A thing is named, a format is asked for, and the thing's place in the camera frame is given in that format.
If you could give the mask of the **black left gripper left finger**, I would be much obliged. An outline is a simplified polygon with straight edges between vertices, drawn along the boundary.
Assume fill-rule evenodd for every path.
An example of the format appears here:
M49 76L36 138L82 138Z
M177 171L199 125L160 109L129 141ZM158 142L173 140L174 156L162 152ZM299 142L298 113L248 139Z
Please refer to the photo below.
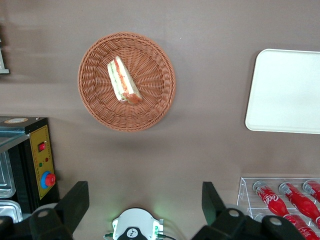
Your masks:
M72 240L73 233L90 206L89 185L78 181L54 208L37 210L27 219L13 223L0 218L2 240Z

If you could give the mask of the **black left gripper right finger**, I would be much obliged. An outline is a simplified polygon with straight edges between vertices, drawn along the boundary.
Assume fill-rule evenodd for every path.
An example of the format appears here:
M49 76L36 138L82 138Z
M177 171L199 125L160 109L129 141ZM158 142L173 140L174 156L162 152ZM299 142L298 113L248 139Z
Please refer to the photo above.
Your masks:
M212 182L202 183L201 207L206 220L194 240L303 240L287 219L265 216L258 222L236 208L227 208Z

